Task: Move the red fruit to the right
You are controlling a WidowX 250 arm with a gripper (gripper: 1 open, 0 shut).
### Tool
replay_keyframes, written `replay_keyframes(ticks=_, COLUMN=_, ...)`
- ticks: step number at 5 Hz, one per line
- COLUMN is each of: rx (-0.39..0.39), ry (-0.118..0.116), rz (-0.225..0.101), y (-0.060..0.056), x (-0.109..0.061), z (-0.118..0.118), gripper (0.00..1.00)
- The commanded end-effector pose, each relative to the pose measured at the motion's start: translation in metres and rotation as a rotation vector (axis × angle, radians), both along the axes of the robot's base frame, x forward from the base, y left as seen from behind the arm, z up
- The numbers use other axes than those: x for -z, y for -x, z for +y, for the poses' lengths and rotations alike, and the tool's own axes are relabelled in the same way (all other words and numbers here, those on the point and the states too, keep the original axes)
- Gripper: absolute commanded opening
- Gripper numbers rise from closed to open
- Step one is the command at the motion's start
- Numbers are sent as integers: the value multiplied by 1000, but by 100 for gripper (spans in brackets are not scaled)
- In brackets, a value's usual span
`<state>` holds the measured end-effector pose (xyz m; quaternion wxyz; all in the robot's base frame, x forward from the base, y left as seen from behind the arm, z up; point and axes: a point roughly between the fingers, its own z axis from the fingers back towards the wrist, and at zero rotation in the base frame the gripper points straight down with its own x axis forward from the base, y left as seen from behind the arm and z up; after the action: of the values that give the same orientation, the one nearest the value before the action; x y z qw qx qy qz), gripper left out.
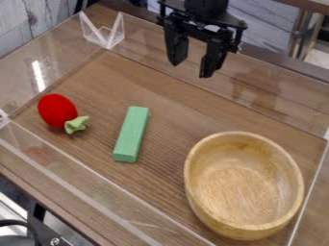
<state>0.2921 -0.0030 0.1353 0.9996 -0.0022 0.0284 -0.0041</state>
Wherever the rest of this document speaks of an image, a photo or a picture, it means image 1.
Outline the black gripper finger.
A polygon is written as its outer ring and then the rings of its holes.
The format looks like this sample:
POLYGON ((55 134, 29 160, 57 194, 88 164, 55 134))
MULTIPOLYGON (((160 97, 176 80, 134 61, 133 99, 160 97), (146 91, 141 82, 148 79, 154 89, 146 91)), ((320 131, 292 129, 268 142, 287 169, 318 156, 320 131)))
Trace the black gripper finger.
POLYGON ((216 33, 207 32, 201 40, 208 44, 207 54, 201 62, 201 78, 211 78, 223 67, 231 46, 231 31, 220 29, 216 33))
POLYGON ((184 29, 172 20, 165 21, 165 42, 168 58, 173 66, 179 66, 188 58, 189 38, 184 29))

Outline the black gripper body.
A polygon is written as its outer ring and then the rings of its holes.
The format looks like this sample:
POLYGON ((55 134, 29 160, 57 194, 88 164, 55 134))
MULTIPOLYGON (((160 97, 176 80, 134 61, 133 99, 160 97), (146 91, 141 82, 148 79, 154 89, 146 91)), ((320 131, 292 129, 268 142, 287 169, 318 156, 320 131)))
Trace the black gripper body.
POLYGON ((239 52, 248 24, 229 13, 229 0, 158 0, 158 4, 162 26, 172 21, 192 37, 203 41, 217 37, 229 52, 239 52))

